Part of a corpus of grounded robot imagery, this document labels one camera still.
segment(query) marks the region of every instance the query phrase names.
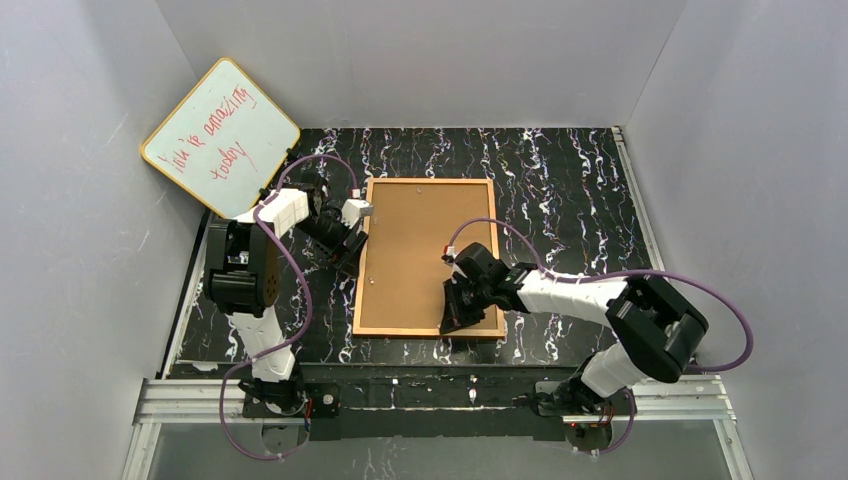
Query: cork board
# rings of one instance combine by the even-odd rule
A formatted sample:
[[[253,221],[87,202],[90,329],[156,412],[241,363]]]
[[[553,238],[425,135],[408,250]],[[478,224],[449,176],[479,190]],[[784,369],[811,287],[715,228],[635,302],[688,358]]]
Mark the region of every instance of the cork board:
[[[451,276],[441,259],[445,244],[466,220],[495,217],[492,181],[371,178],[367,199],[374,214],[365,225],[368,242],[359,261],[353,333],[438,337],[442,282]],[[494,224],[470,225],[456,240],[456,251],[480,242],[497,258],[497,235]],[[504,333],[503,312],[492,306],[480,323],[447,336],[503,338]]]

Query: white arm segment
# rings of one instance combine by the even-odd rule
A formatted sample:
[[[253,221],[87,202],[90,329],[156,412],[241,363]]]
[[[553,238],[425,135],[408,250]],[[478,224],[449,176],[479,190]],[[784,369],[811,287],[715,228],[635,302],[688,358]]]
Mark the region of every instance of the white arm segment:
[[[259,219],[274,223],[274,235],[277,238],[285,235],[298,222],[309,216],[306,193],[294,188],[278,190],[277,196],[264,205],[259,212]],[[240,223],[254,223],[255,209],[256,207],[235,219]],[[249,313],[234,313],[231,318],[244,343],[244,349],[251,358],[285,341],[273,306],[266,308],[261,318],[256,318]],[[266,382],[288,380],[292,368],[294,368],[294,354],[291,352],[291,347],[286,347],[257,360],[253,364],[253,377]]]
[[[342,206],[342,223],[347,228],[353,228],[360,218],[365,218],[374,213],[374,207],[365,200],[358,199],[358,191],[354,190],[354,198],[348,198]]]
[[[251,358],[262,350],[285,341],[274,307],[266,308],[261,318],[250,313],[234,313],[232,319],[244,343],[244,349]],[[289,379],[292,368],[294,354],[289,345],[254,362],[253,377],[266,382],[280,382]]]
[[[522,280],[518,298],[530,313],[558,313],[609,327],[607,302],[617,298],[627,285],[622,281],[556,283],[538,270]]]
[[[277,196],[265,205],[259,212],[259,219],[265,222],[274,222],[274,234],[277,238],[285,235],[294,226],[309,216],[309,201],[306,192],[296,188],[283,188],[277,190]],[[235,220],[239,223],[253,223],[253,211],[256,207],[237,216]]]
[[[538,270],[527,274],[523,283],[518,297],[531,313],[568,315],[605,327],[609,327],[607,302],[617,298],[627,285],[624,281],[556,283]],[[589,360],[580,380],[600,397],[607,398],[621,388],[647,378],[648,375],[633,365],[624,346],[616,343]]]

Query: wooden frame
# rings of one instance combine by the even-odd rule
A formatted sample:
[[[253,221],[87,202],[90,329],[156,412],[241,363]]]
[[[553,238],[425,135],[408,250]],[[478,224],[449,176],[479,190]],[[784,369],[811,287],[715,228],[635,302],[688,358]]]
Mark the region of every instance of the wooden frame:
[[[368,180],[367,197],[369,203],[372,202],[374,190],[380,184],[423,184],[423,185],[485,185],[488,193],[488,216],[496,218],[495,215],[495,189],[491,179],[456,179],[456,178],[370,178]],[[379,218],[379,205],[375,205],[375,216]],[[363,230],[369,233],[371,221],[365,222]],[[489,224],[489,234],[491,236],[491,250],[495,258],[500,257],[498,247],[498,228],[494,223]],[[387,328],[387,327],[364,327],[362,326],[363,313],[363,297],[365,282],[368,280],[368,274],[365,271],[368,254],[368,243],[362,250],[362,255],[359,259],[359,278],[357,281],[355,309],[353,315],[353,334],[354,335],[372,335],[372,336],[405,336],[405,337],[439,337],[438,326],[433,328]],[[445,269],[445,279],[448,278],[449,270]],[[484,328],[479,325],[465,328],[457,332],[445,335],[447,337],[459,338],[503,338],[506,335],[506,327],[504,322],[504,314],[500,309],[495,308],[496,328]]]

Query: floor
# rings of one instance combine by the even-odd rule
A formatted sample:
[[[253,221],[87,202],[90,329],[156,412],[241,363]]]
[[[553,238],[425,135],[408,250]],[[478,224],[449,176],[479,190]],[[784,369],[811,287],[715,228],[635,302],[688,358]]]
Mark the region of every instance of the floor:
[[[360,183],[370,176],[492,178],[498,218],[524,232],[555,270],[594,274],[650,266],[610,129],[307,129],[295,150],[298,156],[340,155],[353,166]],[[345,191],[344,169],[316,165],[335,192]],[[506,315],[503,340],[354,337],[356,280],[316,263],[303,235],[291,233],[285,242],[306,270],[316,303],[312,326],[297,346],[304,364],[574,368],[615,340],[609,330],[588,322],[515,313]],[[531,260],[525,247],[503,231],[500,246],[508,263]],[[280,294],[277,316],[285,333],[292,335],[304,305],[288,267],[283,284],[288,288]],[[235,363],[245,356],[238,335],[200,294],[200,287],[189,293],[194,303],[184,335],[177,339],[181,348],[171,378],[207,376],[193,365],[206,370],[210,364]]]
[[[310,442],[285,462],[257,462],[222,441],[219,425],[165,425],[153,462],[157,479],[730,480],[712,422],[639,422],[625,447],[592,459],[561,443],[529,438],[356,438]],[[253,451],[252,425],[234,434]],[[292,441],[283,439],[283,444]]]

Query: cable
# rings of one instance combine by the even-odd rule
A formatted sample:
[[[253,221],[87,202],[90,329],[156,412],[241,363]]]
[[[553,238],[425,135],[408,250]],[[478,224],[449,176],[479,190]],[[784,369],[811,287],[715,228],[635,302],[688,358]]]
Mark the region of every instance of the cable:
[[[275,198],[277,198],[277,195],[278,195],[278,193],[274,192],[273,194],[271,194],[270,197],[268,197],[268,199],[266,199],[266,202],[270,202],[270,201],[274,200]],[[280,250],[280,252],[286,258],[286,261],[288,261],[289,265],[291,265],[292,270],[294,270],[294,273],[297,276],[297,281],[303,287],[303,295],[306,298],[306,318],[303,320],[303,325],[300,326],[300,329],[297,331],[297,333],[295,333],[292,337],[286,339],[283,343],[281,343],[279,345],[275,345],[271,348],[265,349],[265,350],[259,352],[258,354],[256,354],[253,358],[249,358],[249,359],[247,359],[243,362],[237,363],[232,368],[227,370],[227,373],[224,374],[224,379],[221,382],[221,395],[218,398],[218,418],[221,420],[221,427],[224,429],[224,434],[227,436],[227,439],[230,441],[230,444],[233,446],[233,448],[238,450],[243,455],[246,455],[246,456],[253,458],[253,459],[256,459],[256,460],[273,461],[273,460],[280,460],[280,459],[283,459],[283,458],[287,458],[289,455],[296,452],[297,449],[299,449],[303,444],[298,445],[297,447],[295,447],[295,448],[293,448],[293,449],[291,449],[291,450],[289,450],[288,452],[285,452],[285,453],[278,453],[276,455],[259,455],[259,454],[253,453],[253,452],[247,450],[246,448],[242,447],[236,441],[236,439],[233,437],[233,433],[230,430],[229,425],[227,425],[226,419],[224,418],[224,393],[226,392],[226,389],[227,389],[227,381],[229,381],[229,379],[233,376],[233,374],[235,372],[237,372],[238,370],[241,370],[242,368],[247,367],[248,365],[252,365],[256,360],[259,360],[260,358],[262,358],[266,355],[270,355],[270,354],[272,354],[272,353],[274,353],[278,350],[286,348],[289,345],[291,345],[292,343],[300,340],[300,338],[303,337],[303,335],[306,333],[306,329],[309,328],[309,324],[312,322],[312,292],[309,290],[309,284],[306,283],[306,276],[303,274],[303,270],[300,269],[300,266],[297,264],[297,262],[295,262],[294,257],[292,257],[292,255],[288,251],[288,249],[283,245],[283,243],[280,241],[280,239],[277,238],[277,236],[274,234],[273,230],[271,230],[270,227],[268,227],[268,225],[265,224],[265,222],[263,222],[262,220],[259,219],[259,213],[262,211],[263,208],[265,208],[264,203],[260,203],[256,207],[256,209],[253,211],[253,221],[256,222],[256,224],[259,225],[259,228],[261,228],[271,238],[271,241],[274,242],[274,245],[277,246],[277,248]]]
[[[336,160],[339,163],[341,163],[342,165],[344,165],[345,168],[347,168],[348,173],[350,173],[350,179],[351,179],[351,183],[353,184],[353,188],[354,189],[359,188],[359,186],[356,182],[356,174],[353,172],[353,169],[350,167],[350,165],[347,162],[345,162],[341,158],[334,156],[334,155],[325,155],[325,154],[322,154],[322,153],[317,153],[317,154],[314,154],[314,155],[307,155],[305,157],[299,158],[299,159],[295,160],[294,162],[290,163],[283,170],[283,172],[280,174],[280,178],[277,181],[277,190],[279,191],[282,188],[283,180],[286,178],[288,173],[294,167],[296,167],[296,166],[298,166],[298,165],[300,165],[300,164],[302,164],[306,161],[314,160],[316,158],[332,159],[332,160]],[[261,359],[262,357],[264,357],[266,355],[270,355],[270,354],[272,354],[272,353],[274,353],[278,350],[282,350],[283,348],[286,348],[289,345],[293,344],[294,342],[300,340],[300,338],[303,337],[303,335],[306,333],[306,330],[309,328],[309,325],[312,323],[312,292],[309,290],[309,284],[306,282],[306,276],[304,275],[303,270],[301,270],[300,266],[294,260],[294,257],[292,257],[289,250],[283,245],[283,243],[280,241],[280,239],[274,234],[274,231],[271,230],[271,228],[268,227],[268,225],[266,225],[265,222],[263,222],[259,218],[259,213],[262,211],[263,208],[265,208],[265,205],[267,203],[270,203],[271,201],[273,201],[275,198],[277,198],[277,195],[279,195],[278,192],[272,193],[267,199],[265,199],[264,202],[260,202],[259,205],[256,206],[256,208],[253,210],[253,221],[257,225],[259,225],[259,228],[261,228],[262,231],[264,231],[265,234],[268,235],[268,237],[271,238],[271,241],[274,242],[274,245],[277,246],[277,248],[280,250],[280,252],[286,258],[286,261],[289,262],[289,265],[291,265],[292,270],[294,270],[294,273],[295,273],[295,276],[297,277],[298,283],[300,283],[300,285],[303,287],[303,295],[306,299],[306,318],[304,318],[303,324],[300,326],[300,329],[291,338],[286,339],[283,343],[281,343],[279,345],[275,345],[271,348],[262,350],[261,352],[257,353],[255,356],[253,356],[253,358],[248,358],[247,360],[245,360],[243,362],[237,363],[237,364],[233,365],[229,370],[227,370],[227,372],[224,374],[224,379],[221,381],[221,394],[218,397],[218,418],[221,421],[221,427],[224,429],[224,434],[227,436],[227,440],[229,440],[230,444],[233,446],[233,448],[238,450],[241,454],[246,455],[246,456],[253,458],[253,459],[256,459],[256,460],[265,460],[265,461],[274,461],[274,460],[285,459],[285,458],[289,457],[290,455],[292,455],[293,453],[295,453],[300,447],[305,445],[306,442],[294,447],[293,449],[289,450],[288,452],[278,453],[276,455],[259,455],[259,454],[256,454],[256,453],[253,453],[253,452],[247,450],[246,448],[242,447],[236,441],[236,439],[233,437],[233,433],[230,430],[229,425],[227,425],[226,419],[224,418],[224,394],[225,394],[226,389],[227,389],[227,382],[230,380],[230,378],[233,376],[233,374],[235,374],[235,372],[241,370],[244,367],[252,365],[254,362],[256,362],[257,360]],[[307,427],[306,427],[307,433],[309,431],[308,430],[308,424],[309,424],[308,420],[309,420],[309,416],[311,416],[311,414],[312,414],[312,400],[310,399],[309,409],[308,409],[307,414],[305,415],[305,418],[304,418],[304,422],[306,422],[306,425],[307,425]]]
[[[335,160],[335,161],[341,163],[342,165],[344,165],[345,168],[347,168],[348,173],[350,173],[350,181],[353,184],[353,188],[354,189],[359,188],[359,184],[356,182],[356,174],[353,173],[353,168],[351,168],[349,163],[345,162],[340,157],[337,157],[335,155],[327,155],[325,153],[315,153],[315,154],[312,154],[312,155],[307,155],[305,157],[300,157],[297,160],[288,164],[286,166],[286,168],[283,170],[283,173],[280,174],[280,178],[277,180],[277,190],[283,188],[283,180],[288,176],[289,172],[291,172],[292,169],[294,169],[294,167],[296,167],[296,166],[298,166],[298,165],[300,165],[304,162],[307,162],[309,160],[315,160],[316,158],[324,158],[324,159],[329,159],[329,160]]]
[[[298,407],[297,410],[295,410],[291,413],[280,413],[279,415],[283,416],[283,417],[293,417],[293,416],[297,415],[298,413],[302,412],[303,409],[306,407],[306,405],[308,403],[309,403],[309,399],[306,398],[306,394],[304,394],[303,395],[303,401],[300,402],[300,407]]]
[[[595,422],[595,426],[600,427],[604,422],[604,417],[606,417],[606,416],[607,416],[607,407],[606,407],[606,405],[604,405],[604,408],[601,409],[601,418],[599,418],[598,421]]]
[[[630,430],[633,430],[633,423],[636,420],[636,400],[633,399],[633,390],[630,390],[629,388],[624,391],[624,396],[627,397],[628,400],[630,400],[630,418],[627,420],[627,428],[624,429],[624,433],[622,433],[621,437],[619,437],[619,439],[616,440],[616,442],[614,444],[610,445],[609,447],[601,449],[601,450],[595,449],[595,450],[592,450],[589,453],[591,453],[591,454],[594,454],[596,452],[598,454],[611,453],[616,448],[622,446],[624,444],[624,441],[627,440],[627,437],[630,436]]]
[[[607,425],[609,425],[610,423],[612,423],[612,418],[613,418],[614,416],[615,416],[615,405],[610,404],[610,414],[609,414],[609,417],[607,418],[607,421],[606,421],[606,422],[604,422],[604,424],[603,424],[603,425],[606,427]]]
[[[477,223],[477,222],[495,223],[497,225],[500,225],[500,226],[506,228],[510,232],[516,234],[518,236],[518,238],[520,238],[521,241],[523,241],[524,244],[527,245],[527,248],[530,250],[530,253],[533,255],[533,259],[536,261],[536,265],[539,267],[539,270],[542,272],[542,274],[547,276],[548,278],[554,280],[554,282],[557,282],[557,283],[575,283],[575,284],[576,283],[593,283],[593,282],[600,282],[602,280],[608,280],[610,278],[630,277],[630,276],[633,276],[633,275],[655,275],[655,276],[658,276],[658,277],[670,278],[672,280],[677,280],[677,281],[683,282],[687,285],[691,285],[691,286],[711,295],[713,298],[715,298],[719,302],[723,303],[736,316],[737,320],[739,320],[739,324],[742,326],[742,330],[745,331],[745,349],[742,351],[742,354],[739,355],[739,357],[736,360],[733,360],[732,362],[729,362],[729,363],[725,363],[723,365],[715,365],[715,366],[708,366],[708,367],[702,367],[702,366],[699,366],[699,365],[690,365],[688,368],[692,372],[696,372],[696,373],[718,373],[718,372],[724,372],[724,371],[727,371],[727,370],[734,369],[734,368],[738,367],[739,365],[742,365],[743,363],[745,363],[745,361],[748,360],[748,358],[751,356],[751,353],[754,351],[754,332],[751,330],[751,324],[748,323],[748,319],[745,317],[745,315],[742,313],[742,311],[739,310],[739,307],[737,307],[736,304],[734,304],[729,298],[727,298],[726,296],[724,296],[723,294],[721,294],[717,290],[715,290],[715,289],[713,289],[713,288],[711,288],[707,285],[704,285],[703,283],[700,283],[697,280],[686,277],[684,275],[679,275],[677,273],[665,272],[665,271],[661,271],[661,270],[650,270],[650,269],[624,270],[624,271],[621,271],[621,272],[612,272],[612,273],[605,273],[605,274],[602,274],[602,275],[595,275],[595,276],[592,276],[592,277],[582,277],[582,276],[572,276],[572,275],[557,275],[554,272],[548,270],[544,266],[544,264],[542,263],[542,258],[539,256],[539,252],[536,250],[536,248],[533,246],[533,244],[530,243],[530,240],[528,240],[527,237],[522,235],[521,232],[519,232],[512,225],[510,225],[510,224],[508,224],[504,221],[498,220],[496,218],[480,217],[480,218],[473,218],[471,220],[468,220],[467,222],[460,225],[459,228],[457,228],[456,232],[454,232],[453,236],[451,237],[449,245],[453,246],[454,242],[456,241],[456,238],[459,236],[460,232],[462,232],[462,230],[465,227],[467,227],[467,226],[469,226],[473,223]]]

